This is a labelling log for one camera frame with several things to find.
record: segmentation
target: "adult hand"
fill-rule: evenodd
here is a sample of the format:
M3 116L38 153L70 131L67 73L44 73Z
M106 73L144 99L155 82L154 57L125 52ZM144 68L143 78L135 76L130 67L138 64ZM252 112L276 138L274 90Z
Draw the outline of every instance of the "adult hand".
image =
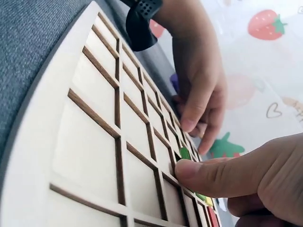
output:
M238 158L180 160L178 180L213 198L229 198L238 227L303 226L303 133L272 140ZM251 215L266 208L272 215Z
M211 148L223 122L226 81L215 34L173 38L179 94L173 97L181 114L181 128L203 138L198 151Z

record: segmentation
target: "smartwatch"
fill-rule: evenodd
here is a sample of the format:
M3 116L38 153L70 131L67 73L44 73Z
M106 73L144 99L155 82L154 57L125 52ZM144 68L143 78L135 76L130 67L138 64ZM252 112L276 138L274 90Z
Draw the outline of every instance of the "smartwatch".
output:
M131 6L126 17L126 32L133 51L143 51L157 43L150 30L150 20L162 5L162 0L140 0Z

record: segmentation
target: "heart drawing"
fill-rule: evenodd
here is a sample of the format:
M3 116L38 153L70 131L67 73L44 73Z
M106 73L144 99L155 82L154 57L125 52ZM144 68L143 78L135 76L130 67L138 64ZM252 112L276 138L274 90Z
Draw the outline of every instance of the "heart drawing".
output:
M282 112L277 110L278 108L278 103L273 103L269 106L266 112L266 117L267 118L277 118L282 116Z

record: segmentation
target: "green game piece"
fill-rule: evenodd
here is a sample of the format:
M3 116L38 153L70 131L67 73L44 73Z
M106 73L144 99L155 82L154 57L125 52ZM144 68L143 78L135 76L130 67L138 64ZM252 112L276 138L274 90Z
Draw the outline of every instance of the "green game piece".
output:
M197 196L198 198L200 198L201 200L206 201L206 196L200 195L200 194L198 194L198 193L196 193L196 196Z
M182 159L191 160L190 154L187 148L180 148L180 154Z

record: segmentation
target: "pink strawberry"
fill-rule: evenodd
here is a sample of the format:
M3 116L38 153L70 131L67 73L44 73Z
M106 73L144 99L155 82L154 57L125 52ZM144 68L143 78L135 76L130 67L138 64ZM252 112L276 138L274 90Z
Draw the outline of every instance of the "pink strawberry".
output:
M285 25L281 22L280 15L268 9L253 16L248 26L248 32L257 39L276 40L284 35Z

